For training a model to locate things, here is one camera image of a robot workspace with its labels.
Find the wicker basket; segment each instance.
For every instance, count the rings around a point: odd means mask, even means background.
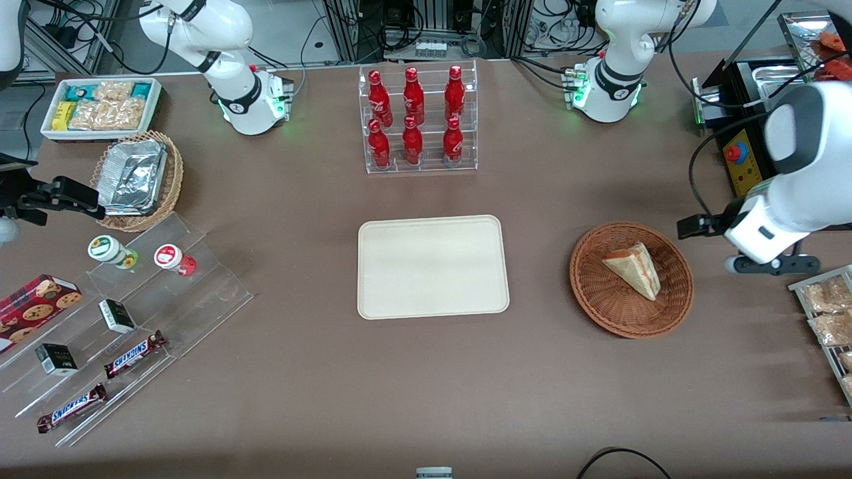
[[[603,264],[613,250],[641,241],[659,276],[659,295],[650,301]],[[661,233],[634,222],[611,222],[586,233],[571,255],[571,287],[580,306],[610,332],[625,338],[656,338],[674,330],[694,298],[692,272],[683,255]]]
[[[183,159],[181,152],[177,151],[175,143],[168,136],[157,131],[146,131],[138,135],[122,138],[119,142],[157,140],[165,144],[169,149],[169,157],[166,159],[165,171],[163,173],[163,186],[160,188],[159,206],[150,216],[107,216],[98,223],[111,229],[124,231],[125,233],[139,233],[145,231],[155,224],[163,221],[177,204],[177,197],[181,193],[181,181],[183,180]],[[101,178],[101,169],[107,152],[101,155],[101,161],[95,167],[95,173],[89,185],[94,188]]]

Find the brown table surface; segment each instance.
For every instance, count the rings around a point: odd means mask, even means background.
[[[691,78],[721,54],[680,57]],[[817,422],[849,409],[785,288],[794,278],[728,274],[735,250],[721,238],[677,242],[694,306],[649,341],[602,330],[567,286],[567,260],[590,228],[642,222],[674,239],[676,221],[699,212],[687,183],[699,137],[668,59],[654,60],[642,102],[618,124],[566,111],[559,91],[509,61],[478,67],[480,169],[409,178],[364,172],[357,67],[310,71],[293,119],[257,137],[222,121],[201,76],[161,77],[156,128],[186,164],[177,210],[256,297],[75,447],[54,448],[0,401],[0,466],[39,477],[389,479],[450,465],[459,479],[556,478],[624,446],[678,478],[852,476],[852,424]],[[35,176],[88,181],[103,149],[45,141]],[[696,177],[721,210],[730,190],[718,159],[708,147]],[[506,312],[358,316],[362,223],[480,214],[503,224]],[[84,246],[101,233],[70,212],[50,213],[46,228],[24,223],[0,250],[0,294],[93,268]],[[805,245],[826,270],[850,263],[852,235]],[[656,474],[610,456],[587,477]]]

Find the small bottle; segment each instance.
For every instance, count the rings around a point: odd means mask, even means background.
[[[388,137],[382,131],[382,126],[375,118],[370,118],[367,123],[370,128],[370,136],[367,137],[367,143],[370,144],[370,153],[373,161],[376,163],[376,168],[386,170],[390,168],[390,143]]]
[[[447,122],[444,132],[444,164],[447,168],[455,168],[462,163],[462,142],[464,135],[458,129],[458,117],[453,116]]]
[[[162,245],[154,253],[154,262],[162,269],[174,271],[180,276],[189,276],[197,266],[195,258],[183,254],[175,245]]]
[[[450,66],[450,81],[447,82],[444,90],[444,102],[447,121],[453,116],[461,118],[464,113],[464,84],[462,83],[462,67],[458,65]]]
[[[406,101],[406,115],[412,115],[417,125],[426,121],[426,101],[423,98],[423,86],[417,80],[417,68],[406,68],[406,89],[402,92]]]
[[[382,75],[378,70],[373,70],[368,75],[370,79],[370,109],[373,118],[382,122],[383,128],[390,128],[394,124],[394,115],[390,112],[390,95],[388,89],[382,84]]]
[[[418,166],[423,161],[423,134],[417,127],[414,115],[406,117],[406,131],[402,133],[402,142],[406,146],[406,161],[411,166]]]
[[[108,234],[102,234],[89,243],[89,256],[101,263],[114,264],[118,269],[133,268],[139,261],[136,251]]]

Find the red cookie box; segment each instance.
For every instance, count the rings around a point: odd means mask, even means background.
[[[0,301],[0,353],[15,346],[82,297],[73,283],[41,274]]]

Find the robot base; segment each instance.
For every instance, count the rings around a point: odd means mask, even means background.
[[[562,84],[571,89],[565,92],[565,102],[569,109],[579,110],[597,122],[615,123],[627,116],[630,109],[639,102],[642,86],[636,87],[632,95],[625,89],[624,98],[613,100],[597,82],[595,69],[600,63],[600,58],[593,58],[586,63],[575,65],[568,75],[562,75]]]
[[[290,119],[293,83],[269,72],[255,72],[255,75],[261,80],[261,94],[248,111],[241,114],[229,112],[219,102],[225,119],[243,135],[260,135]]]

